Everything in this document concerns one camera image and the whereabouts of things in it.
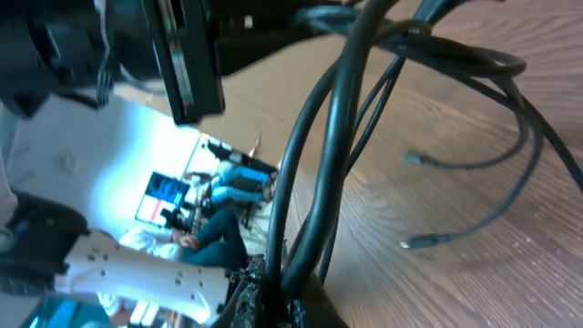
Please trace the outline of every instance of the person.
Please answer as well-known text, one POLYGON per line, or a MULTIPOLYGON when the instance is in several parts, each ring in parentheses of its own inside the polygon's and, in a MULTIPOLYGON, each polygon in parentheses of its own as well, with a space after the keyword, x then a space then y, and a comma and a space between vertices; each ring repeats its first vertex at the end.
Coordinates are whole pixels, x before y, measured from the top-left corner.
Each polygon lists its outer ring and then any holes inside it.
MULTIPOLYGON (((209 222, 193 235, 177 230, 158 234, 134 228, 123 235, 119 243, 169 260, 232 271, 244 268, 249 260, 237 217, 228 208, 215 212, 209 222)), ((98 293, 97 297, 116 326, 129 323, 133 308, 138 303, 106 293, 98 293)))
POLYGON ((191 180, 194 176, 199 177, 199 188, 201 188, 199 202, 208 199, 213 208, 218 208, 228 201, 239 203, 270 201, 273 199, 277 171, 268 174, 256 169, 238 166, 222 171, 215 176, 211 176, 209 173, 189 172, 184 175, 184 179, 191 180), (261 191, 237 189, 233 186, 233 182, 237 179, 257 182, 261 191))

